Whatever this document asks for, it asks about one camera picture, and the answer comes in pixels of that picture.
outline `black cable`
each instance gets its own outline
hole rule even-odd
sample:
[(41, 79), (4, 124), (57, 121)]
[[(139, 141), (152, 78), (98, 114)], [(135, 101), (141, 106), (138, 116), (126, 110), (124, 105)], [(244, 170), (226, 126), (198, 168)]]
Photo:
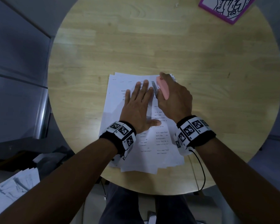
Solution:
[(201, 191), (201, 190), (203, 189), (203, 187), (204, 187), (204, 185), (205, 185), (206, 178), (205, 178), (205, 173), (204, 173), (204, 170), (203, 170), (202, 164), (201, 164), (201, 162), (200, 162), (200, 160), (199, 160), (198, 156), (196, 155), (196, 153), (194, 153), (194, 155), (197, 157), (197, 160), (198, 160), (198, 161), (199, 161), (199, 163), (200, 163), (200, 166), (201, 166), (201, 168), (202, 168), (202, 172), (203, 172), (203, 176), (204, 176), (204, 183), (203, 183), (203, 185), (202, 185), (202, 188), (201, 188), (201, 189), (199, 189), (199, 187), (198, 187), (198, 192), (199, 192), (199, 191)]
[(105, 187), (104, 187), (104, 184), (103, 184), (103, 181), (102, 181), (102, 179), (101, 179), (101, 183), (102, 183), (102, 186), (103, 186), (103, 189), (104, 189), (104, 193), (105, 193), (105, 199), (107, 198), (107, 196), (106, 196), (106, 191), (105, 191)]

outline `round wooden table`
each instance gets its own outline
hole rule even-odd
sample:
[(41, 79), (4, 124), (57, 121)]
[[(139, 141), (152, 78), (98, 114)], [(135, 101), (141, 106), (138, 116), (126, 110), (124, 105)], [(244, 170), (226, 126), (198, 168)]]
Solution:
[[(280, 58), (257, 7), (231, 26), (199, 0), (79, 0), (64, 19), (49, 61), (54, 117), (74, 152), (98, 139), (109, 74), (172, 73), (202, 117), (245, 162), (259, 150), (280, 103)], [(205, 188), (215, 184), (207, 168)], [(194, 192), (195, 156), (156, 175), (106, 167), (105, 179), (146, 194)]]

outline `stack of paper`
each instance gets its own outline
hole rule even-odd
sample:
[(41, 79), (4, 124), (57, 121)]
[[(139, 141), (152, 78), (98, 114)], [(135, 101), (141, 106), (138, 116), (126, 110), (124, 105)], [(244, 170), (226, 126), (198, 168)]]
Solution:
[(0, 213), (38, 183), (37, 168), (22, 170), (0, 183)]
[[(100, 135), (110, 124), (119, 120), (126, 90), (130, 89), (133, 92), (136, 82), (143, 82), (145, 79), (149, 81), (149, 86), (152, 86), (151, 82), (156, 83), (157, 76), (129, 75), (117, 72), (115, 75), (109, 76)], [(146, 115), (148, 119), (160, 120), (162, 125), (151, 127), (148, 131), (137, 134), (136, 142), (127, 158), (123, 160), (117, 155), (115, 161), (109, 163), (110, 166), (120, 168), (121, 172), (137, 170), (156, 174), (158, 168), (184, 164), (184, 158), (179, 154), (173, 138), (177, 130), (176, 124), (159, 109), (155, 96), (149, 103)]]

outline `cloth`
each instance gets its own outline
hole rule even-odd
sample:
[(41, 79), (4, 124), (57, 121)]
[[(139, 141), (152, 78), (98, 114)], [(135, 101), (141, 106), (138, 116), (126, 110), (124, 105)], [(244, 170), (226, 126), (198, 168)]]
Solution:
[[(138, 193), (109, 184), (106, 208), (99, 224), (144, 224), (138, 205)], [(156, 224), (196, 224), (183, 195), (155, 197)]]

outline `pink frame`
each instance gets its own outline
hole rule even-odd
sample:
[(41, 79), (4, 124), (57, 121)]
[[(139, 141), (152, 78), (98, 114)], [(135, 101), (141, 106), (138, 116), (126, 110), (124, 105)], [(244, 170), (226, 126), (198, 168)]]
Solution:
[(243, 8), (243, 10), (241, 11), (241, 13), (235, 18), (235, 20), (231, 20), (229, 18), (227, 18), (226, 16), (214, 11), (213, 9), (211, 9), (210, 7), (207, 7), (206, 5), (202, 4), (204, 0), (201, 0), (198, 4), (198, 6), (208, 12), (210, 12), (211, 14), (217, 16), (218, 18), (230, 23), (230, 24), (235, 24), (235, 22), (242, 16), (242, 14), (244, 14), (244, 12), (250, 7), (250, 5), (255, 1), (255, 0), (250, 0), (250, 2)]

